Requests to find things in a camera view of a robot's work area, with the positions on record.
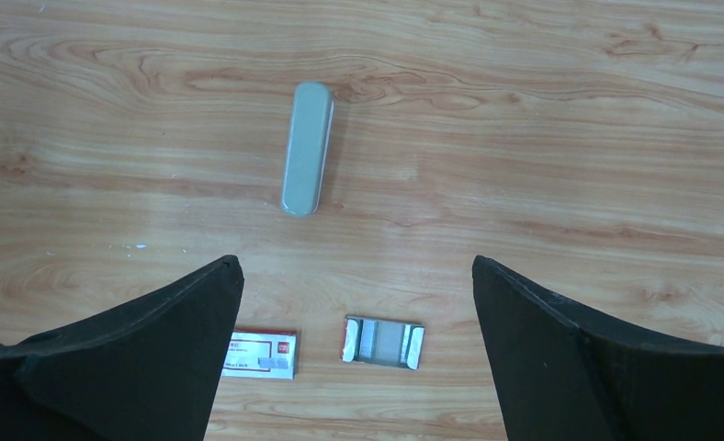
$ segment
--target white box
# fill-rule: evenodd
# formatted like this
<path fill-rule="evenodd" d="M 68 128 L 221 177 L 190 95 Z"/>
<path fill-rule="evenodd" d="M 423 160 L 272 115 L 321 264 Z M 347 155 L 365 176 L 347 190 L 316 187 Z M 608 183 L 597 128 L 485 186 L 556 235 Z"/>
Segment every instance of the white box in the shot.
<path fill-rule="evenodd" d="M 294 379 L 296 354 L 296 332 L 236 330 L 221 376 Z"/>

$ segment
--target small box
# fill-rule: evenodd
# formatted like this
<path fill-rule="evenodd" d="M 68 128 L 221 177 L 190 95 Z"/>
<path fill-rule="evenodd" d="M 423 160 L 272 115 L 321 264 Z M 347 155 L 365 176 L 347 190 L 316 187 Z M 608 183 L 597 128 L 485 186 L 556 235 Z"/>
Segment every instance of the small box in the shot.
<path fill-rule="evenodd" d="M 296 332 L 235 330 L 221 376 L 294 379 L 296 354 Z"/>
<path fill-rule="evenodd" d="M 423 340 L 424 327 L 418 323 L 348 316 L 341 359 L 416 370 Z"/>

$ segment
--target wooden table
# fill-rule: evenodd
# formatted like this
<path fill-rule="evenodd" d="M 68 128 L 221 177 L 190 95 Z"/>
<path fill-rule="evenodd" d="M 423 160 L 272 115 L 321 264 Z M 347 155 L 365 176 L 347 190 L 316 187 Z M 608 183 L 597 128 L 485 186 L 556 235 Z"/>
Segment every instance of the wooden table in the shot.
<path fill-rule="evenodd" d="M 336 119 L 296 220 L 305 80 Z M 222 254 L 300 364 L 222 379 L 208 439 L 505 439 L 476 254 L 724 345 L 724 0 L 1 0 L 0 342 Z M 421 368 L 341 363 L 347 313 L 423 322 Z"/>

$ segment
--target wooden surface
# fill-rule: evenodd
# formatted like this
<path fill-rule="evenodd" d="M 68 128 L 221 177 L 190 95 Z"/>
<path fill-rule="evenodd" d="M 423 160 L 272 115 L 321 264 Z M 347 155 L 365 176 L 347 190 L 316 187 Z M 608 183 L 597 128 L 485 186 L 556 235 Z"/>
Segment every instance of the wooden surface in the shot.
<path fill-rule="evenodd" d="M 295 220 L 310 79 L 337 111 Z M 223 379 L 208 439 L 505 439 L 476 254 L 724 345 L 724 0 L 0 0 L 0 342 L 222 254 L 300 372 Z M 419 371 L 342 364 L 347 313 L 423 322 Z"/>

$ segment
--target black plastic part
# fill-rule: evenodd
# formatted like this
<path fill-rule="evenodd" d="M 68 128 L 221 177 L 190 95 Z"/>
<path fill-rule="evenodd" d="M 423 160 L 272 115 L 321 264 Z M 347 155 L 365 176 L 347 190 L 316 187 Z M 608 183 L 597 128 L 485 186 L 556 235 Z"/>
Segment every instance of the black plastic part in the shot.
<path fill-rule="evenodd" d="M 201 440 L 243 293 L 228 255 L 150 294 L 0 345 L 0 440 Z"/>
<path fill-rule="evenodd" d="M 724 347 L 621 321 L 482 256 L 473 293 L 510 440 L 724 440 Z"/>

